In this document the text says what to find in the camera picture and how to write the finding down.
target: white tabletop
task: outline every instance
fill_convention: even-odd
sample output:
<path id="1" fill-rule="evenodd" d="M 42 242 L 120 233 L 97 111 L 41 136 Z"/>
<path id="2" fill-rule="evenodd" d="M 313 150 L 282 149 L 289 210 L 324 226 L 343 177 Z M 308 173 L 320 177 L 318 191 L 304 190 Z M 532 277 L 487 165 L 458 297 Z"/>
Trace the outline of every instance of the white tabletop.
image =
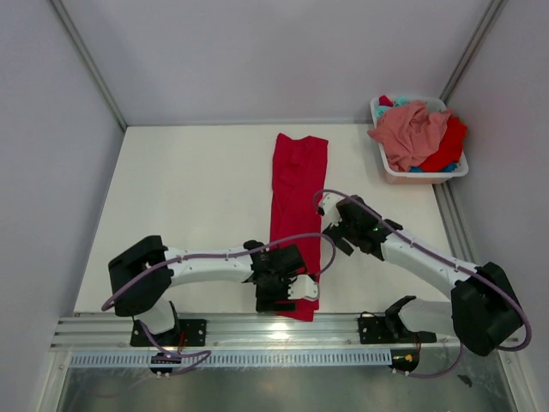
<path id="1" fill-rule="evenodd" d="M 76 312 L 98 312 L 112 294 L 108 262 L 150 234 L 181 249 L 267 242 L 271 167 L 279 132 L 329 140 L 326 188 L 358 194 L 383 217 L 448 251 L 430 185 L 387 185 L 365 124 L 131 127 L 109 190 Z M 323 263 L 329 258 L 323 245 Z M 409 272 L 356 251 L 323 274 L 320 312 L 384 311 L 406 294 L 445 300 Z M 179 312 L 254 312 L 250 284 L 208 282 L 167 293 Z"/>

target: laundry basket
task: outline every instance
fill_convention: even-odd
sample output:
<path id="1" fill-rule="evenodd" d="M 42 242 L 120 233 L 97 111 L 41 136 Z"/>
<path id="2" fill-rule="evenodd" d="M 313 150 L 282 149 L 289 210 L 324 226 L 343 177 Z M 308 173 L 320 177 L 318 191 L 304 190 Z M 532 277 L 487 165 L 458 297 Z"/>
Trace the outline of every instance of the laundry basket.
<path id="1" fill-rule="evenodd" d="M 398 97 L 395 94 L 388 94 L 392 101 L 395 101 Z M 434 99 L 432 97 L 418 97 L 418 96 L 404 96 L 408 101 L 423 100 L 427 105 L 429 112 L 443 112 L 446 110 L 446 105 L 440 99 Z M 376 109 L 379 106 L 379 98 L 374 98 L 370 101 L 371 117 L 374 121 L 374 127 L 377 127 Z M 387 162 L 387 155 L 383 149 L 383 145 L 378 143 L 379 152 L 383 161 L 383 167 L 385 169 L 385 180 L 392 185 L 436 185 L 443 183 L 448 179 L 460 178 L 465 176 L 469 171 L 469 165 L 465 159 L 465 153 L 462 153 L 462 157 L 457 164 L 457 168 L 453 172 L 447 173 L 405 173 L 395 172 L 389 167 Z"/>

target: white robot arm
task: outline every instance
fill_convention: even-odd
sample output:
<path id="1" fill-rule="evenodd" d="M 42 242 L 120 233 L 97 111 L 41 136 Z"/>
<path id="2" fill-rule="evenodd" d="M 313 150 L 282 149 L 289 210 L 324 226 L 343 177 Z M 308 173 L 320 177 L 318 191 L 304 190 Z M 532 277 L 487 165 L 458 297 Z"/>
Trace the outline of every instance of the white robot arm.
<path id="1" fill-rule="evenodd" d="M 485 278 L 518 305 L 505 272 L 496 264 L 480 267 L 445 255 L 400 224 L 382 220 L 357 196 L 341 200 L 330 193 L 319 203 L 318 212 L 331 222 L 323 233 L 347 255 L 357 247 L 382 261 L 401 266 L 450 300 L 430 302 L 415 296 L 400 299 L 386 311 L 383 319 L 393 335 L 430 331 L 457 336 L 472 352 L 486 356 L 522 326 L 522 318 L 515 308 L 477 279 Z M 464 271 L 478 276 L 472 277 Z"/>
<path id="2" fill-rule="evenodd" d="M 522 309 L 505 272 L 496 264 L 480 267 L 444 256 L 398 223 L 382 220 L 357 196 L 341 200 L 329 194 L 318 212 L 331 222 L 323 234 L 298 236 L 329 238 L 347 255 L 359 248 L 409 270 L 449 298 L 449 302 L 428 302 L 415 296 L 398 300 L 385 312 L 383 322 L 376 319 L 394 337 L 393 342 L 428 331 L 457 336 L 472 352 L 486 356 L 522 326 Z M 154 275 L 145 277 L 148 268 Z M 267 248 L 255 240 L 223 251 L 202 252 L 167 247 L 160 236 L 148 236 L 115 257 L 109 272 L 114 295 L 112 304 L 107 301 L 104 307 L 114 306 L 118 316 L 141 320 L 156 336 L 177 331 L 175 308 L 162 297 L 177 285 L 250 282 L 256 286 L 258 312 L 291 312 L 296 300 L 317 300 L 319 295 L 316 278 L 307 272 L 296 245 Z M 491 286 L 481 282 L 485 279 Z"/>
<path id="3" fill-rule="evenodd" d="M 251 282 L 256 285 L 258 312 L 291 311 L 295 300 L 318 299 L 318 284 L 306 273 L 296 245 L 253 251 L 261 247 L 251 240 L 221 251 L 189 251 L 164 246 L 160 236 L 148 236 L 109 263 L 113 293 L 127 288 L 147 268 L 169 264 L 127 288 L 116 299 L 115 313 L 141 320 L 153 335 L 167 332 L 176 325 L 177 313 L 162 294 L 194 282 Z"/>

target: white wall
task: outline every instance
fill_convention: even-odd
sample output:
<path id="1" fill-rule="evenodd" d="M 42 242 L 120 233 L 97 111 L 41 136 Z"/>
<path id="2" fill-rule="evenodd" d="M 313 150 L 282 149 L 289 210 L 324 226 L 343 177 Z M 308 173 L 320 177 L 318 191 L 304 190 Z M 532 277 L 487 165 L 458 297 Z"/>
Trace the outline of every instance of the white wall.
<path id="1" fill-rule="evenodd" d="M 534 327 L 526 355 L 549 382 L 549 3 L 509 2 L 450 106 L 470 127 L 453 187 L 474 247 L 502 265 Z"/>
<path id="2" fill-rule="evenodd" d="M 488 0 L 63 0 L 131 125 L 364 121 L 439 95 Z"/>
<path id="3" fill-rule="evenodd" d="M 27 410 L 122 133 L 44 0 L 0 2 L 0 401 Z"/>

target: red towel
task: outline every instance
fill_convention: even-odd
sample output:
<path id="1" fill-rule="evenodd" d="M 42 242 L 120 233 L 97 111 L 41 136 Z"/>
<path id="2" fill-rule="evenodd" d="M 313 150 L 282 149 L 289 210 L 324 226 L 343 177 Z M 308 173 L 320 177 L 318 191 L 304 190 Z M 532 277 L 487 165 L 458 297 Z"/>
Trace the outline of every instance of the red towel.
<path id="1" fill-rule="evenodd" d="M 440 172 L 450 163 L 460 161 L 462 157 L 462 141 L 467 134 L 467 126 L 460 118 L 452 116 L 446 124 L 446 132 L 438 146 L 438 151 L 431 154 L 419 168 L 424 172 Z"/>
<path id="2" fill-rule="evenodd" d="M 308 136 L 301 140 L 279 134 L 273 155 L 273 202 L 271 205 L 270 240 L 300 233 L 318 233 L 321 216 L 312 197 L 324 187 L 328 165 L 328 141 Z M 320 270 L 320 238 L 294 242 L 301 252 L 309 273 Z M 298 300 L 295 312 L 282 316 L 312 321 L 318 300 Z"/>

